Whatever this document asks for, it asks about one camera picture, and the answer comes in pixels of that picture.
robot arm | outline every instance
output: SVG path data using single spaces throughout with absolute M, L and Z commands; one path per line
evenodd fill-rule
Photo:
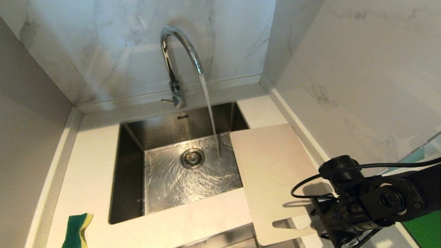
M 395 222 L 412 220 L 439 210 L 441 164 L 435 163 L 438 164 L 421 171 L 364 177 L 360 169 L 353 169 L 363 166 L 348 155 L 325 162 L 318 171 L 331 182 L 338 199 L 323 196 L 319 198 L 327 200 L 320 201 L 318 197 L 312 197 L 315 208 L 312 214 L 320 216 L 327 231 L 320 237 L 341 248 L 366 230 L 374 230 L 368 234 L 369 239 L 381 228 Z

sponge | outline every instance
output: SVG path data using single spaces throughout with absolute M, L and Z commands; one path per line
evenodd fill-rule
M 87 248 L 84 240 L 84 229 L 89 225 L 92 217 L 91 214 L 69 216 L 66 238 L 62 248 Z

faucet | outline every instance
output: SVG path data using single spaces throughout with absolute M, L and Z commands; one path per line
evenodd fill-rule
M 161 101 L 173 103 L 177 109 L 181 109 L 185 107 L 187 103 L 185 102 L 184 96 L 179 88 L 179 82 L 175 77 L 170 56 L 168 54 L 167 37 L 169 35 L 176 37 L 182 43 L 188 53 L 188 56 L 190 56 L 191 58 L 191 62 L 193 63 L 196 74 L 201 75 L 202 73 L 204 73 L 204 70 L 202 69 L 198 54 L 196 53 L 196 50 L 194 49 L 188 37 L 176 27 L 165 26 L 161 31 L 161 47 L 162 53 L 164 54 L 165 64 L 167 65 L 168 75 L 170 76 L 170 82 L 168 84 L 170 86 L 170 90 L 172 91 L 172 98 L 161 99 Z

cable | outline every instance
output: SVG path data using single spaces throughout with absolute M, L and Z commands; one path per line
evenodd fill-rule
M 310 199 L 310 198 L 324 198 L 324 199 L 336 199 L 335 197 L 332 196 L 325 196 L 325 195 L 296 195 L 294 194 L 294 192 L 302 185 L 315 180 L 317 178 L 320 177 L 328 177 L 331 176 L 333 174 L 336 173 L 341 173 L 341 172 L 346 172 L 349 170 L 354 170 L 354 169 L 366 169 L 366 168 L 376 168 L 376 167 L 399 167 L 399 168 L 416 168 L 416 167 L 423 167 L 423 166 L 428 166 L 428 165 L 441 165 L 441 157 L 439 158 L 435 158 L 429 161 L 425 161 L 425 162 L 418 162 L 418 163 L 377 163 L 377 164 L 365 164 L 365 165 L 358 165 L 358 166 L 353 166 L 353 167 L 348 167 L 348 168 L 343 168 L 343 169 L 336 169 L 336 170 L 331 170 L 328 171 L 326 173 L 321 173 L 321 174 L 317 174 L 315 176 L 309 177 L 301 182 L 299 182 L 296 186 L 294 186 L 294 188 L 292 188 L 291 190 L 291 196 L 295 197 L 295 198 L 302 198 L 302 199 Z
M 352 248 L 360 248 L 362 245 L 364 245 L 364 243 L 366 243 L 366 241 L 372 238 L 372 236 L 377 234 L 381 229 L 382 228 L 370 231 L 356 246 L 353 246 Z

drain strainer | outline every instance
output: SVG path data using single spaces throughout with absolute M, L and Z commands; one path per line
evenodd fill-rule
M 204 153 L 196 148 L 188 149 L 181 155 L 181 164 L 188 169 L 195 169 L 204 163 Z

